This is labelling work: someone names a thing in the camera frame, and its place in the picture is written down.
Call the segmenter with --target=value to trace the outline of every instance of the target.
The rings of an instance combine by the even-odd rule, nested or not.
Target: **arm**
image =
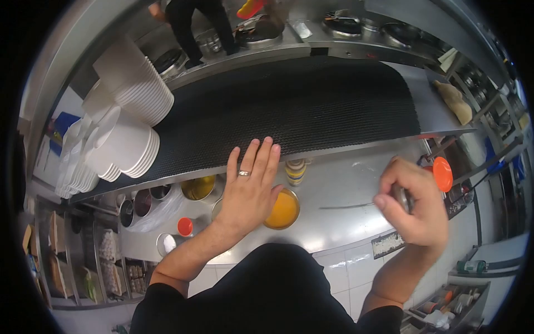
[[[165,13],[161,10],[161,4],[159,1],[148,6],[148,11],[150,11],[152,17],[159,22],[167,22]]]
[[[282,185],[271,188],[280,161],[280,145],[273,145],[272,138],[266,137],[258,151],[259,147],[260,141],[252,140],[241,163],[241,170],[251,171],[250,176],[237,176],[240,149],[232,150],[221,212],[204,231],[163,258],[150,284],[170,285],[187,298],[189,282],[209,260],[229,250],[267,219],[282,190]]]
[[[414,198],[412,214],[388,193],[398,183]],[[378,307],[402,308],[427,270],[447,245],[449,219],[434,177],[426,170],[394,157],[382,174],[374,202],[397,229],[406,246],[376,274],[365,298],[362,316]]]

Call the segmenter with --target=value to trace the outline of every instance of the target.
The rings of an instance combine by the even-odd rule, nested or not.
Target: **yellow oil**
[[[182,182],[182,190],[187,198],[200,200],[209,195],[214,184],[215,175],[210,175]]]

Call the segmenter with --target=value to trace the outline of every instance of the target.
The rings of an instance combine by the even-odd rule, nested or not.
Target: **black shirt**
[[[266,244],[191,298],[152,284],[133,316],[131,334],[399,333],[403,311],[380,307],[354,323],[311,255],[295,245]]]

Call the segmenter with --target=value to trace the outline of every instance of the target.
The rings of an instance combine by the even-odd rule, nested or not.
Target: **stack of white bowls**
[[[93,123],[98,124],[115,105],[109,91],[98,80],[83,100],[82,109],[93,120]]]
[[[113,99],[141,122],[153,127],[172,108],[174,96],[130,38],[115,41],[93,68]]]
[[[98,154],[95,150],[95,141],[97,139],[98,128],[94,129],[89,135],[85,149],[83,151],[82,159],[87,167],[97,173],[98,177],[103,180],[113,182],[121,175],[120,169],[111,163],[108,156]]]
[[[102,159],[104,162],[99,163],[98,173],[107,169],[110,180],[116,179],[115,172],[109,169],[115,166],[132,178],[142,176],[154,163],[160,147],[160,136],[150,126],[118,106],[104,116],[90,139],[93,145],[87,151],[86,163],[90,161],[96,169],[93,159]]]
[[[56,194],[70,198],[79,192],[88,192],[98,183],[98,176],[82,161],[87,135],[93,129],[91,119],[85,117],[74,122],[63,136],[59,177]]]

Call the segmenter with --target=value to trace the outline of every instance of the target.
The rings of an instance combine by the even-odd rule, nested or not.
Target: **person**
[[[239,50],[221,0],[172,0],[167,4],[165,13],[161,8],[161,1],[155,2],[148,10],[156,20],[170,24],[178,44],[189,57],[184,64],[187,69],[203,64],[200,60],[202,51],[191,31],[191,18],[195,9],[211,22],[227,55]]]
[[[393,157],[374,203],[406,246],[376,274],[357,323],[330,294],[323,268],[303,248],[265,244],[211,289],[187,298],[204,265],[230,250],[269,216],[282,185],[272,188],[280,145],[254,139],[243,157],[230,153],[223,206],[215,220],[170,252],[155,268],[137,306],[131,334],[227,332],[399,333],[403,303],[447,244],[448,219],[431,173]],[[398,183],[414,198],[412,214],[389,196]]]

